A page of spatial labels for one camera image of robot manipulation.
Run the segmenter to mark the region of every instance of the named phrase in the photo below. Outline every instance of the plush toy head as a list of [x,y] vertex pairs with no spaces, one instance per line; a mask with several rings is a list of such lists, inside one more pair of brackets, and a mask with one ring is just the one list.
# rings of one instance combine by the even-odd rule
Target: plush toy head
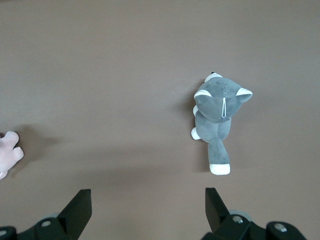
[[18,141],[19,136],[14,131],[8,131],[4,137],[0,138],[0,180],[24,157],[21,147],[15,147]]
[[191,135],[195,140],[209,143],[209,166],[215,175],[230,173],[229,156],[222,140],[229,134],[231,118],[252,95],[251,91],[215,72],[205,79],[194,95],[195,128]]

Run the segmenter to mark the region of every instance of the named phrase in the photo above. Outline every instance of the plush keychain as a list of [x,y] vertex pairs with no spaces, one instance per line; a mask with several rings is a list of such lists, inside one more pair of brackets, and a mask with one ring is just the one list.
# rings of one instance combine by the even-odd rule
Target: plush keychain
[[8,131],[4,137],[0,138],[0,180],[24,157],[21,147],[15,147],[18,141],[19,136],[14,131]]
[[253,93],[228,78],[212,72],[194,95],[195,127],[193,139],[209,143],[210,171],[215,175],[230,173],[228,153],[222,142],[230,131],[231,118]]

